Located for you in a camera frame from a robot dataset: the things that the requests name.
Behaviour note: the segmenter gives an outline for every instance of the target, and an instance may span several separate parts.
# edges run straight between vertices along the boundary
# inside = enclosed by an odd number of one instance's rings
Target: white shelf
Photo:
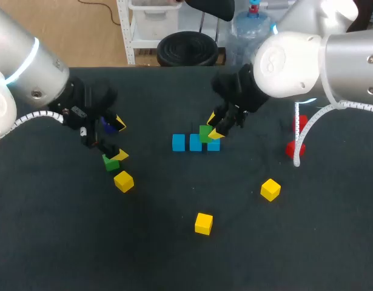
[[[193,9],[192,7],[188,6],[187,4],[183,4],[180,8],[179,16],[178,16],[178,31],[193,31],[198,32],[200,29],[201,17],[202,12]],[[216,25],[217,25],[217,18],[205,14],[204,18],[204,25],[202,33],[209,35],[212,39],[215,39],[216,36]],[[219,35],[218,35],[218,46],[224,47],[225,45],[225,32],[226,32],[227,23],[225,21],[220,20],[219,23]],[[136,22],[135,18],[132,18],[131,22],[131,35],[132,41],[131,46],[134,49],[156,49],[158,44],[160,43],[160,39],[158,40],[148,40],[142,39],[139,35],[138,29],[136,29]]]

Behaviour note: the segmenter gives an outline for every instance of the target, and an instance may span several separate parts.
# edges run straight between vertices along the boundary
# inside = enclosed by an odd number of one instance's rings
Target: white cable
[[[54,118],[55,120],[57,120],[60,123],[64,122],[63,116],[56,113],[56,112],[46,111],[46,110],[36,111],[36,112],[33,112],[33,113],[29,113],[27,115],[24,115],[24,116],[20,117],[19,119],[17,119],[15,121],[14,125],[11,127],[11,129],[5,135],[0,136],[0,140],[3,137],[5,137],[6,135],[8,135],[10,132],[12,132],[15,128],[17,128],[18,126],[25,123],[26,121],[29,121],[29,120],[37,118],[37,117],[44,117],[44,116]]]
[[[343,108],[355,108],[355,109],[362,109],[366,111],[373,112],[373,105],[364,104],[364,103],[357,103],[357,102],[350,102],[350,101],[340,101],[338,103],[339,106]],[[321,110],[319,110],[305,125],[304,129],[302,130],[300,137],[298,141],[295,143],[295,150],[294,150],[294,166],[299,167],[301,164],[300,161],[300,149],[303,143],[303,140],[305,139],[307,133],[310,131],[312,126],[316,123],[317,120],[319,120],[324,114],[327,112],[330,112],[334,109],[337,109],[334,105],[329,104],[328,106],[325,106]]]
[[[297,143],[300,137],[300,104],[298,102],[294,105],[295,112],[295,143]]]

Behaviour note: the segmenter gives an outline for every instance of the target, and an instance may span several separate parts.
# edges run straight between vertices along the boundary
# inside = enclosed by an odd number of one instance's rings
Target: red cube
[[[304,144],[302,144],[301,145],[301,150],[300,150],[300,156],[302,156],[305,153],[305,148],[306,148],[306,146]],[[294,159],[294,150],[295,150],[295,141],[291,141],[286,146],[286,154],[291,159]]]
[[[307,116],[306,115],[300,115],[300,133],[303,130],[303,128],[305,127],[305,125],[307,124],[307,122],[308,122]],[[295,116],[294,116],[294,119],[293,119],[293,131],[295,132]]]

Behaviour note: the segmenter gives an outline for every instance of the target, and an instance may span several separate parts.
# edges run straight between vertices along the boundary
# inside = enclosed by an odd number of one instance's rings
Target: black mat
[[[268,102],[220,153],[173,153],[172,134],[197,133],[221,102],[215,71],[72,70],[121,92],[126,194],[54,120],[0,141],[0,291],[373,290],[373,113],[324,116],[300,168],[284,155],[289,102]],[[272,203],[268,178],[282,186]],[[210,236],[194,233],[198,212],[213,214]]]

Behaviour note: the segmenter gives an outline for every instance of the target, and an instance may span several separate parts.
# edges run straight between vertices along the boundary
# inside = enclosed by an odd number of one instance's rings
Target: toy block
[[[106,169],[107,169],[108,172],[120,168],[119,161],[109,159],[109,158],[106,157],[105,154],[102,155],[102,160],[104,161],[104,165],[106,165]]]
[[[307,116],[306,115],[300,115],[300,133],[303,130],[303,128],[305,127],[305,125],[307,124],[307,122],[308,122]],[[293,131],[295,132],[295,116],[294,116],[294,119],[293,119]]]
[[[268,201],[274,200],[281,191],[281,185],[275,182],[273,179],[268,179],[260,190],[260,195],[265,197]]]
[[[119,149],[119,153],[118,153],[116,156],[114,156],[114,157],[112,158],[112,160],[115,160],[115,161],[122,161],[122,160],[124,160],[124,159],[126,159],[126,158],[128,158],[128,157],[129,157],[128,153],[126,153],[125,151]]]
[[[203,235],[209,235],[212,229],[213,216],[208,214],[199,213],[197,215],[194,231]]]
[[[208,152],[219,152],[220,151],[220,140],[214,139],[208,143]]]
[[[173,152],[185,151],[185,135],[173,135]]]
[[[123,171],[119,175],[115,176],[113,180],[116,187],[119,188],[123,193],[126,193],[133,187],[133,179],[126,171]]]
[[[190,135],[189,149],[191,152],[202,152],[203,144],[200,141],[200,136],[197,134]]]
[[[210,125],[200,125],[200,141],[203,144],[208,144],[212,141],[208,135],[211,133],[213,127]]]
[[[300,156],[302,156],[305,153],[306,146],[305,144],[301,145],[300,149]],[[291,159],[294,159],[294,150],[295,150],[295,141],[291,141],[287,144],[286,146],[286,154],[289,156]]]

